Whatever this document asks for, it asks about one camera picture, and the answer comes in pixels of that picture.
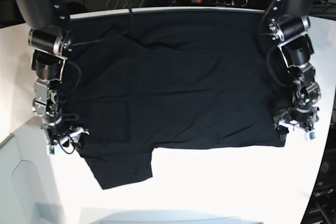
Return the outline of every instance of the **t-shirt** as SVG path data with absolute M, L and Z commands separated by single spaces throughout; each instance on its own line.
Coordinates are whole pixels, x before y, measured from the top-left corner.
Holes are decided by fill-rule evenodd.
M 128 19 L 82 20 L 73 31 L 74 43 L 115 36 L 74 47 L 72 60 L 82 77 L 62 105 L 90 131 L 81 137 L 79 154 L 102 189 L 152 177 L 156 147 L 284 146 L 272 118 L 288 93 L 272 81 L 255 46 L 260 15 L 135 14 L 131 34 L 118 35 L 128 28 Z M 274 58 L 282 75 L 285 66 Z M 75 78 L 67 66 L 65 84 Z

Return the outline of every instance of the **black electronics box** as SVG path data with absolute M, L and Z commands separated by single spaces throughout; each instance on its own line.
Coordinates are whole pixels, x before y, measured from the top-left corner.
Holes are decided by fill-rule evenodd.
M 333 223 L 336 221 L 336 128 L 329 129 L 326 149 L 312 195 L 301 224 L 326 223 L 317 202 Z

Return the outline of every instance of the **black cylindrical actuator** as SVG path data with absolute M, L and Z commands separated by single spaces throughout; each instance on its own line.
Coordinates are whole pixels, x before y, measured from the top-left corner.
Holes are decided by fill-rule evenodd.
M 304 36 L 282 47 L 290 66 L 303 67 L 310 60 L 311 50 Z
M 285 40 L 288 40 L 303 31 L 307 31 L 310 27 L 310 22 L 307 17 L 293 18 L 286 22 L 279 22 Z
M 29 34 L 29 45 L 47 52 L 54 51 L 56 36 L 39 30 L 31 30 Z
M 35 70 L 39 79 L 43 81 L 53 81 L 58 79 L 61 67 L 61 59 L 44 52 L 34 52 L 31 68 L 32 70 Z

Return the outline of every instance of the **white surface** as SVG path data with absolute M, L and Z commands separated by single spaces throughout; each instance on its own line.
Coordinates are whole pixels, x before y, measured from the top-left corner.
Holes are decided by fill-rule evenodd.
M 13 170 L 20 163 L 20 155 L 17 144 L 14 141 L 7 142 L 0 149 L 0 223 L 26 224 L 26 216 L 21 208 L 16 191 L 12 184 Z
M 336 85 L 336 57 L 333 55 L 336 51 L 336 22 L 311 18 L 311 23 L 309 35 L 315 49 L 311 63 L 316 68 L 316 80 L 322 92 L 322 99 L 318 103 L 320 122 L 316 124 L 317 139 L 306 142 L 302 132 L 296 130 L 289 134 L 284 148 L 247 147 L 206 151 L 159 148 L 153 152 L 153 178 L 109 190 L 100 189 L 89 167 L 77 153 L 61 153 L 51 158 L 51 166 L 68 223 L 78 223 L 84 208 L 104 208 L 112 213 L 149 209 L 192 210 L 222 217 L 240 216 L 265 224 L 299 224 L 322 159 Z M 6 85 L 9 86 L 9 89 L 1 86 L 0 101 L 13 103 L 13 93 L 7 90 L 15 91 L 17 86 L 32 90 L 34 78 L 32 81 L 24 79 L 30 83 L 23 86 L 15 82 L 12 72 L 4 75 L 9 69 L 3 64 L 3 58 L 8 55 L 14 58 L 24 55 L 18 47 L 27 48 L 26 39 L 20 39 L 4 54 L 2 48 L 6 48 L 10 41 L 3 33 L 13 33 L 16 38 L 22 38 L 27 31 L 26 25 L 0 30 L 0 83 L 7 81 Z M 14 102 L 20 108 L 28 103 L 30 109 L 32 97 L 33 94 L 31 97 L 19 97 L 24 100 L 19 105 L 16 100 Z M 13 125 L 12 121 L 25 122 L 21 120 L 20 113 L 15 114 L 16 110 L 12 109 L 10 113 L 3 108 L 2 118 L 11 115 L 9 125 Z
M 0 29 L 0 143 L 29 120 L 36 75 L 30 69 L 33 49 L 27 25 Z

